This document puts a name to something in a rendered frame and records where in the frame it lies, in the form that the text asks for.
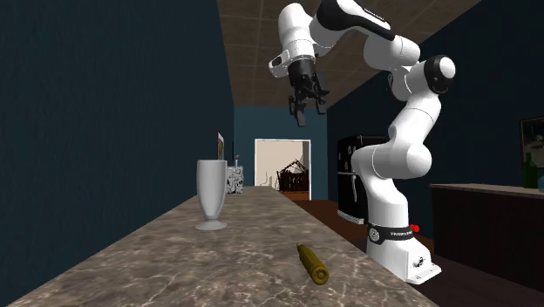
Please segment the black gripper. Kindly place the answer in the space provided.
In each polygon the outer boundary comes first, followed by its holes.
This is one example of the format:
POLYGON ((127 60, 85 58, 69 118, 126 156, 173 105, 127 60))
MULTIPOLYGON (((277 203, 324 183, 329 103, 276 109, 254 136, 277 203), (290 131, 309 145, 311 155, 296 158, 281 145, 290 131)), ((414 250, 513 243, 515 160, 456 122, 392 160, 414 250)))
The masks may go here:
POLYGON ((289 96, 289 113, 294 116, 299 127, 305 126, 304 109, 306 97, 314 97, 318 114, 325 114, 327 96, 324 76, 316 70, 310 58, 299 59, 288 67, 289 82, 295 93, 289 96))

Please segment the black refrigerator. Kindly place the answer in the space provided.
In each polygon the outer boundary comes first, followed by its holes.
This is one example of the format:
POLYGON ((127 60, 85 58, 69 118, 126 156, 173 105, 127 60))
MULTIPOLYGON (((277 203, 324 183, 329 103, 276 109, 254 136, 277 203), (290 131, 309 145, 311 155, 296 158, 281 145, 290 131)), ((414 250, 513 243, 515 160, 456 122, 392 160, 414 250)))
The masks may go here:
POLYGON ((353 135, 337 142, 337 197, 339 216, 349 222, 365 224, 368 202, 364 184, 351 165, 351 155, 359 148, 385 143, 387 136, 353 135))

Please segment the black and white patterned box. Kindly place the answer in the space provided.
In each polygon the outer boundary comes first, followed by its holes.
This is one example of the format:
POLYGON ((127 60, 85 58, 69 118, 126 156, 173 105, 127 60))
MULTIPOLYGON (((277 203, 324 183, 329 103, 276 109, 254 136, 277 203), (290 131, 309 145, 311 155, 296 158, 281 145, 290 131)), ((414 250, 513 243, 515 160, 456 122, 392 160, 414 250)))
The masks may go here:
POLYGON ((228 167, 227 194, 243 194, 244 176, 243 167, 228 167))

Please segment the tall grey footed glass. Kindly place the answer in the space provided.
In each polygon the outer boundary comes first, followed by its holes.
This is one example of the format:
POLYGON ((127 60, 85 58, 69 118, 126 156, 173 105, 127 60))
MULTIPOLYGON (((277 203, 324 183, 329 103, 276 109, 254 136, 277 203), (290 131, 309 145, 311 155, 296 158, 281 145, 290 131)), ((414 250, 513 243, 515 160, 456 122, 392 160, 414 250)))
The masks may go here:
POLYGON ((197 195, 204 222, 198 230, 214 231, 227 227, 219 217, 227 189, 227 162, 225 160, 198 160, 196 175, 197 195))

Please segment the brass yellow cylinder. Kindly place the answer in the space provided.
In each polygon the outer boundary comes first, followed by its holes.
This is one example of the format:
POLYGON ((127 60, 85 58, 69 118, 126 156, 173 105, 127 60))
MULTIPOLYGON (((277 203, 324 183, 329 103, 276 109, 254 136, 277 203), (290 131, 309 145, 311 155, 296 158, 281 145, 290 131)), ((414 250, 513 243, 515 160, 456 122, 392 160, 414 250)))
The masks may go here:
POLYGON ((301 242, 296 244, 296 249, 299 259, 308 272, 310 279, 317 285, 326 284, 330 278, 329 271, 312 249, 306 247, 301 242))

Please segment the dark counter cabinet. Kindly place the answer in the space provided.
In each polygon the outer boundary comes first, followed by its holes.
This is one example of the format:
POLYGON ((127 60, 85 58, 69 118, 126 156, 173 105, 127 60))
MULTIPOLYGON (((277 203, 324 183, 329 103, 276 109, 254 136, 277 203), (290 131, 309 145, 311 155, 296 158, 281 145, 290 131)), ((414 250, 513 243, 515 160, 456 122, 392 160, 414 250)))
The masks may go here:
POLYGON ((544 292, 544 192, 487 184, 431 184, 434 251, 544 292))

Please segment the green glass bottle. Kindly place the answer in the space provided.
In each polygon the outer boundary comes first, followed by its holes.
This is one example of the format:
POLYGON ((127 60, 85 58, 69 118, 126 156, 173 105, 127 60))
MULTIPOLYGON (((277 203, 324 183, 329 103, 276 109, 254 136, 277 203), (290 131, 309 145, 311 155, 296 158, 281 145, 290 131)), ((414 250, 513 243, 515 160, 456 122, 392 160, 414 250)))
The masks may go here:
POLYGON ((523 187, 534 188, 538 187, 538 167, 532 160, 530 152, 525 153, 525 159, 522 166, 523 187))

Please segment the dark framed wall picture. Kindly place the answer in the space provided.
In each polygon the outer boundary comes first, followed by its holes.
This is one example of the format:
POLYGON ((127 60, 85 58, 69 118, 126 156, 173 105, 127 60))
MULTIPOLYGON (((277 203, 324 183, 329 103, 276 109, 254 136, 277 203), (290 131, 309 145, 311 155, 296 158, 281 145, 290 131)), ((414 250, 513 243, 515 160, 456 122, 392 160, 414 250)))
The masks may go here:
POLYGON ((544 116, 520 120, 521 162, 531 154, 533 163, 544 168, 544 116))

